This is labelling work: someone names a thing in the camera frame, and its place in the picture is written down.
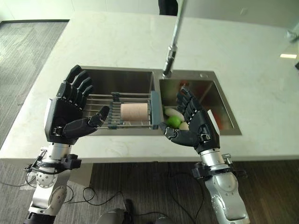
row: cable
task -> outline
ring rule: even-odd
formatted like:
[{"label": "cable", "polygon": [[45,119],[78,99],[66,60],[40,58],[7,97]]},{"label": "cable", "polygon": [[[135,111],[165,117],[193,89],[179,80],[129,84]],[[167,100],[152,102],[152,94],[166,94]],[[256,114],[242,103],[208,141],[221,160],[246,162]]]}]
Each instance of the cable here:
[{"label": "cable", "polygon": [[82,203],[82,202],[87,202],[87,201],[92,200],[94,198],[94,196],[95,196],[95,190],[92,187],[86,187],[86,188],[83,189],[83,195],[84,195],[84,192],[85,192],[86,189],[93,190],[93,196],[90,199],[86,200],[85,197],[83,197],[85,199],[84,201],[68,202],[68,203],[65,203],[65,204],[76,204],[76,203]]},{"label": "cable", "polygon": [[26,185],[29,185],[29,186],[32,187],[32,185],[30,185],[30,184],[31,184],[36,178],[34,177],[33,180],[31,180],[30,182],[28,182],[28,179],[27,179],[27,178],[28,178],[28,175],[29,175],[29,173],[27,173],[26,176],[25,176],[25,181],[26,181],[25,184],[14,185],[14,184],[10,184],[10,183],[4,183],[4,182],[2,182],[2,181],[0,181],[0,183],[3,184],[3,185],[10,186],[10,187],[23,187],[23,186],[26,186]]},{"label": "cable", "polygon": [[133,215],[134,216],[146,216],[146,215],[151,215],[151,214],[160,214],[160,215],[163,215],[163,216],[169,218],[168,215],[166,215],[165,213],[159,212],[159,211],[150,211],[150,212],[143,213],[143,214],[133,214]]},{"label": "cable", "polygon": [[[85,195],[84,195],[84,193],[85,193],[85,191],[87,190],[87,189],[91,189],[92,191],[93,191],[93,196],[90,198],[90,199],[87,199],[86,197],[85,197]],[[87,187],[87,188],[84,188],[83,189],[83,198],[84,198],[84,200],[83,201],[78,201],[78,202],[69,202],[69,201],[67,201],[67,202],[65,202],[65,204],[75,204],[75,203],[82,203],[82,202],[86,202],[86,203],[88,203],[88,204],[90,204],[90,205],[93,205],[93,206],[102,206],[102,205],[104,205],[104,204],[106,204],[106,203],[108,203],[108,202],[110,202],[113,198],[115,198],[117,195],[121,195],[121,197],[122,197],[122,200],[123,200],[123,203],[124,203],[124,205],[125,205],[125,207],[126,207],[126,210],[128,210],[127,209],[127,205],[126,205],[126,203],[125,203],[125,197],[124,197],[124,195],[123,195],[123,192],[122,191],[117,191],[113,196],[111,196],[109,199],[107,199],[105,202],[102,202],[102,203],[100,203],[100,204],[94,204],[94,203],[91,203],[90,201],[94,198],[94,196],[96,195],[96,193],[95,193],[95,190],[92,188],[92,187]],[[145,216],[145,215],[150,215],[150,214],[161,214],[161,215],[163,215],[163,216],[165,216],[165,217],[169,217],[168,215],[166,215],[165,213],[162,213],[162,212],[159,212],[159,211],[150,211],[150,212],[146,212],[146,213],[142,213],[142,214],[132,214],[133,216]]]},{"label": "cable", "polygon": [[30,187],[32,187],[32,188],[36,188],[35,186],[32,186],[32,185],[30,184],[33,180],[36,179],[36,177],[34,177],[32,181],[28,182],[28,175],[29,175],[30,173],[31,173],[31,172],[27,173],[27,175],[26,175],[26,177],[25,177],[25,181],[26,181],[26,183],[27,183]]},{"label": "cable", "polygon": [[53,173],[51,173],[51,172],[47,172],[47,171],[44,171],[44,170],[41,170],[41,169],[38,169],[38,168],[35,168],[35,167],[30,167],[29,170],[34,170],[36,172],[40,172],[40,173],[43,173],[43,174],[49,174],[49,175],[60,174],[60,173],[62,173],[64,171],[63,170],[63,171],[60,171],[60,172],[53,172]]},{"label": "cable", "polygon": [[74,198],[74,190],[73,190],[69,185],[67,185],[67,187],[68,187],[69,189],[71,189],[71,198],[70,198],[68,201],[64,202],[64,204],[70,202],[70,201],[73,200],[73,198]]},{"label": "cable", "polygon": [[[196,215],[195,215],[195,218],[193,218],[192,216],[191,216],[191,214],[178,202],[178,200],[174,197],[174,195],[172,194],[172,192],[170,191],[170,187],[169,187],[169,180],[170,180],[170,178],[173,178],[173,177],[175,177],[175,176],[177,176],[177,175],[187,175],[187,176],[189,176],[189,177],[191,177],[192,179],[194,179],[199,185],[200,185],[200,189],[201,189],[201,193],[202,193],[202,201],[201,201],[201,205],[200,205],[200,207],[199,207],[199,209],[197,210],[197,213],[196,213]],[[198,216],[198,214],[199,214],[199,212],[200,212],[200,210],[201,210],[201,208],[202,208],[202,205],[203,205],[203,202],[204,202],[204,193],[203,193],[203,189],[202,189],[202,186],[201,186],[201,184],[200,184],[200,182],[196,179],[196,178],[194,178],[191,174],[189,174],[189,173],[185,173],[185,172],[181,172],[181,173],[176,173],[176,174],[174,174],[174,175],[171,175],[171,165],[170,165],[170,163],[168,163],[168,174],[167,174],[167,176],[168,176],[168,179],[167,179],[167,182],[166,182],[166,188],[167,188],[167,191],[168,191],[168,193],[170,194],[170,196],[172,197],[172,199],[175,201],[175,203],[187,214],[187,216],[192,220],[192,222],[193,222],[193,224],[196,224],[196,218],[197,218],[197,216]]]}]

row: chrome faucet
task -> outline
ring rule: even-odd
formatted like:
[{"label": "chrome faucet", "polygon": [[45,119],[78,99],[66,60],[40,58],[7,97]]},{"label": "chrome faucet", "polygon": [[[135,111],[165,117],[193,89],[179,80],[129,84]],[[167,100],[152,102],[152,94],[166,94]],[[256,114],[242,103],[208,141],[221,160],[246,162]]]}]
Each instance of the chrome faucet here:
[{"label": "chrome faucet", "polygon": [[181,4],[180,4],[179,9],[178,9],[178,16],[177,16],[176,25],[175,25],[175,28],[174,28],[174,31],[173,31],[171,44],[168,47],[166,62],[165,62],[165,66],[164,66],[164,69],[163,69],[163,77],[165,77],[165,78],[170,78],[171,74],[172,74],[173,62],[174,62],[176,52],[177,52],[177,49],[178,49],[178,47],[177,47],[178,34],[180,32],[181,25],[182,25],[182,20],[183,20],[183,15],[184,15],[184,12],[185,12],[186,1],[187,0],[181,0],[180,1]]}]

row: floor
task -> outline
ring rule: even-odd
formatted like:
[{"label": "floor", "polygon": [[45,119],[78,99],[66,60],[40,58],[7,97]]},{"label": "floor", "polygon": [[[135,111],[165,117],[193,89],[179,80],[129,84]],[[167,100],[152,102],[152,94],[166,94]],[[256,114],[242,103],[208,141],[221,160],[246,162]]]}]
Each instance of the floor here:
[{"label": "floor", "polygon": [[[0,130],[5,139],[30,87],[44,65],[47,56],[65,27],[65,23],[20,23],[0,26]],[[199,212],[198,224],[216,224],[209,193],[190,173],[194,163],[117,163],[95,164],[91,186],[96,197],[91,201],[106,201],[121,190],[135,204],[136,213],[159,211],[176,224],[191,224],[186,213],[174,202],[169,191],[191,216]],[[251,223],[299,223],[299,161],[236,162],[247,171],[247,178],[238,178]],[[175,177],[168,178],[168,173]],[[11,164],[0,161],[0,181],[19,185],[25,174]],[[83,199],[83,187],[69,182],[74,190],[72,202]],[[22,223],[30,205],[34,188],[0,184],[0,224]],[[86,191],[86,197],[92,195]],[[100,214],[113,208],[124,208],[120,195],[102,206],[87,203],[63,205],[55,224],[95,224]],[[135,224],[154,221],[159,215],[135,218]]]},{"label": "floor", "polygon": [[66,24],[0,25],[0,147]]},{"label": "floor", "polygon": [[[190,173],[194,163],[170,163],[171,173]],[[299,161],[235,162],[247,171],[247,178],[238,178],[239,192],[244,200],[252,224],[299,223]],[[24,183],[24,173],[13,165],[0,161],[0,180],[13,184]],[[138,214],[150,211],[165,213],[176,224],[191,224],[191,220],[174,202],[174,197],[195,216],[202,201],[199,184],[188,175],[177,175],[168,180],[167,163],[95,164],[91,186],[96,191],[92,203],[102,203],[121,190],[130,198]],[[83,200],[81,185],[69,182],[74,190],[72,202]],[[217,224],[210,197],[204,190],[204,203],[197,218],[198,224]],[[0,224],[22,223],[30,205],[33,188],[10,187],[0,184]],[[92,195],[86,191],[86,198]],[[65,204],[55,224],[95,224],[100,214],[114,208],[124,208],[122,197],[116,196],[102,206],[87,203]],[[135,224],[154,221],[159,215],[135,218]]]}]

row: countertop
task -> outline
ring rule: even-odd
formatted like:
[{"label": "countertop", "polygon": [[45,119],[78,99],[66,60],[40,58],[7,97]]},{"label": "countertop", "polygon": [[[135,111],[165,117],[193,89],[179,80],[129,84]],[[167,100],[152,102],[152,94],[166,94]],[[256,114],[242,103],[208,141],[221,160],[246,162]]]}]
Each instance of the countertop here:
[{"label": "countertop", "polygon": [[[47,100],[76,64],[161,69],[175,17],[80,12],[56,43],[21,108],[0,158],[29,163],[47,146]],[[299,72],[283,28],[185,18],[174,69],[214,71],[242,132],[221,136],[221,152],[234,161],[298,159]],[[83,163],[198,161],[192,147],[164,136],[86,136],[72,148]]]}]

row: metal wire rack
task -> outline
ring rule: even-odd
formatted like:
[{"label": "metal wire rack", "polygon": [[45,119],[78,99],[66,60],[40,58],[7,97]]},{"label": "metal wire rack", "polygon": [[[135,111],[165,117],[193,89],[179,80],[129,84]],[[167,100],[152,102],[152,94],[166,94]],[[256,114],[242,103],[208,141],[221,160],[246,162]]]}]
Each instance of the metal wire rack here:
[{"label": "metal wire rack", "polygon": [[[121,119],[121,104],[147,103],[147,121],[123,121]],[[90,94],[83,110],[84,117],[91,117],[102,106],[109,106],[110,112],[105,123],[99,129],[148,128],[157,129],[161,121],[159,96],[156,91],[150,93],[112,92],[111,95]]]}]

